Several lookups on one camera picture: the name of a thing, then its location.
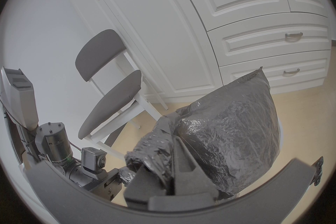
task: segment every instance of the white drawer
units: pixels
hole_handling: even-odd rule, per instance
[[[327,75],[330,50],[293,53],[220,67],[223,84],[263,67],[271,93],[282,93],[316,87],[323,84]],[[297,71],[284,74],[284,71]]]
[[[238,21],[208,32],[219,66],[305,51],[330,50],[328,18],[279,13]],[[298,34],[286,37],[286,34]]]

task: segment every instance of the silver handle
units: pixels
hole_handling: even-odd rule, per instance
[[[303,32],[300,33],[287,33],[285,34],[286,37],[301,37],[303,36]]]
[[[300,71],[300,68],[297,68],[296,71],[290,71],[290,72],[284,71],[283,73],[284,73],[284,74],[296,74],[296,73],[298,73],[299,71]]]

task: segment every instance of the chair backrest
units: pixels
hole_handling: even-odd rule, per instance
[[[91,38],[78,53],[75,65],[88,82],[100,69],[126,50],[124,42],[112,29],[107,29]]]

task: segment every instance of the cable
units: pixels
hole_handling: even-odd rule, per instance
[[[71,143],[70,141],[69,141],[69,143],[70,143],[70,145],[72,145],[73,147],[75,147],[76,149],[78,149],[80,152],[82,152],[82,150],[78,147],[78,146],[75,146],[73,143]]]

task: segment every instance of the door handle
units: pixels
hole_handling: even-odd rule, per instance
[[[287,33],[285,34],[286,37],[301,37],[303,36],[303,32],[300,33]]]
[[[284,71],[283,73],[284,73],[284,74],[296,74],[296,73],[298,73],[299,71],[300,71],[300,68],[297,68],[297,70],[295,70],[295,71],[290,71],[290,72]]]

